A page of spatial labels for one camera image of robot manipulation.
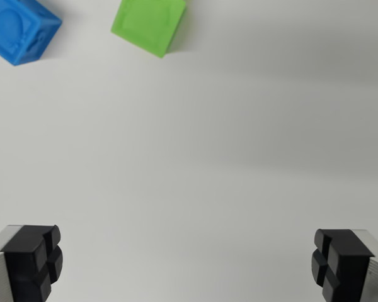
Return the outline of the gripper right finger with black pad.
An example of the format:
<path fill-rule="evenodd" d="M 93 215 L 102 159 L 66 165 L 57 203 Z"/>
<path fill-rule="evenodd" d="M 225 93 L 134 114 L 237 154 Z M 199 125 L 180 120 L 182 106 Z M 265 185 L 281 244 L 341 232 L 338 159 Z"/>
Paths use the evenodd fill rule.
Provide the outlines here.
<path fill-rule="evenodd" d="M 363 229 L 318 229 L 311 270 L 325 301 L 378 301 L 378 240 Z"/>

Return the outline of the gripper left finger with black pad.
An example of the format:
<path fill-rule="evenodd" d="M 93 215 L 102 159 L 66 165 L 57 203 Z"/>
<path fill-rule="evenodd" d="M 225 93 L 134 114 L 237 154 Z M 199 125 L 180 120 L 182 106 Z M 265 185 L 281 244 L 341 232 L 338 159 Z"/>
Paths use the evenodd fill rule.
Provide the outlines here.
<path fill-rule="evenodd" d="M 8 225 L 0 232 L 0 301 L 47 301 L 60 278 L 57 225 Z"/>

